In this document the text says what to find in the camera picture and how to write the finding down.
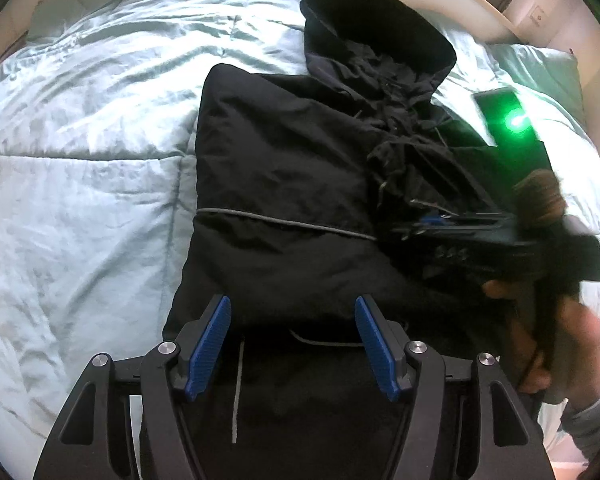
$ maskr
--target green light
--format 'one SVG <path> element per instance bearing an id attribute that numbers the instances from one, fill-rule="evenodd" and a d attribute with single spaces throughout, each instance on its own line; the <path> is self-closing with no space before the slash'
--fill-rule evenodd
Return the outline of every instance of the green light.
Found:
<path id="1" fill-rule="evenodd" d="M 531 126 L 531 121 L 522 108 L 516 108 L 504 117 L 504 125 L 512 133 L 520 134 Z"/>

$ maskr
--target wall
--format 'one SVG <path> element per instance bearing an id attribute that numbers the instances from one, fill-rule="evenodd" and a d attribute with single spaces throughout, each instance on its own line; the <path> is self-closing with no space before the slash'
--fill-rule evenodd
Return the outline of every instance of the wall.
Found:
<path id="1" fill-rule="evenodd" d="M 546 20 L 538 27 L 529 15 L 542 7 Z M 600 26 L 582 0 L 513 0 L 504 14 L 518 28 L 521 40 L 548 46 L 578 58 L 587 133 L 600 152 Z"/>

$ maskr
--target metal screw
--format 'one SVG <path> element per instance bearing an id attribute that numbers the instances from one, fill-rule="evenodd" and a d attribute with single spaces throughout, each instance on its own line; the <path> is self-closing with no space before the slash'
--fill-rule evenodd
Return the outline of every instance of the metal screw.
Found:
<path id="1" fill-rule="evenodd" d="M 160 346 L 158 346 L 158 352 L 165 355 L 173 354 L 175 350 L 176 343 L 171 341 L 165 341 L 164 343 L 161 343 Z"/>
<path id="2" fill-rule="evenodd" d="M 108 360 L 109 360 L 109 358 L 106 355 L 104 355 L 104 354 L 98 354 L 98 355 L 96 355 L 96 357 L 94 357 L 91 360 L 91 364 L 93 366 L 100 367 L 100 366 L 104 366 L 105 364 L 107 364 Z"/>
<path id="3" fill-rule="evenodd" d="M 427 351 L 427 345 L 422 341 L 411 341 L 409 342 L 409 350 L 414 354 L 424 354 Z"/>
<path id="4" fill-rule="evenodd" d="M 491 354 L 487 354 L 487 352 L 482 352 L 480 355 L 478 355 L 478 361 L 485 366 L 491 366 L 496 362 L 496 358 Z"/>

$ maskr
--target handheld device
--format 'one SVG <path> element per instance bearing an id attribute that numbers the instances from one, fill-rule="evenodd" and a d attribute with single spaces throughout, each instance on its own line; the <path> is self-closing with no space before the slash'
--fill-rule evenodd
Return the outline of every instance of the handheld device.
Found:
<path id="1" fill-rule="evenodd" d="M 512 186 L 535 170 L 551 169 L 544 144 L 513 89 L 480 92 L 474 98 Z M 564 210 L 541 226 L 524 225 L 519 214 L 454 216 L 432 211 L 416 222 L 392 226 L 385 241 L 408 243 L 428 264 L 458 266 L 484 281 L 521 283 L 518 315 L 538 341 L 552 374 L 542 400 L 559 404 L 565 398 L 575 342 L 556 323 L 558 301 L 563 295 L 577 296 L 583 280 L 600 281 L 600 244 Z M 522 382 L 529 370 L 520 373 L 510 361 L 506 352 L 503 368 L 514 382 Z"/>

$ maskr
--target blue gripper pad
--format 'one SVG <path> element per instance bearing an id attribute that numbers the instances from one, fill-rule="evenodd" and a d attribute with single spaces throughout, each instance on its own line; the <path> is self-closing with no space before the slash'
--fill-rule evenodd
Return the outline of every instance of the blue gripper pad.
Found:
<path id="1" fill-rule="evenodd" d="M 194 400 L 206 390 L 230 324 L 231 301 L 223 296 L 189 361 L 189 379 L 184 389 L 187 399 Z"/>
<path id="2" fill-rule="evenodd" d="M 394 359 L 362 296 L 356 300 L 355 316 L 366 357 L 369 359 L 378 387 L 389 397 L 389 400 L 397 400 L 400 396 L 400 388 L 395 377 Z"/>

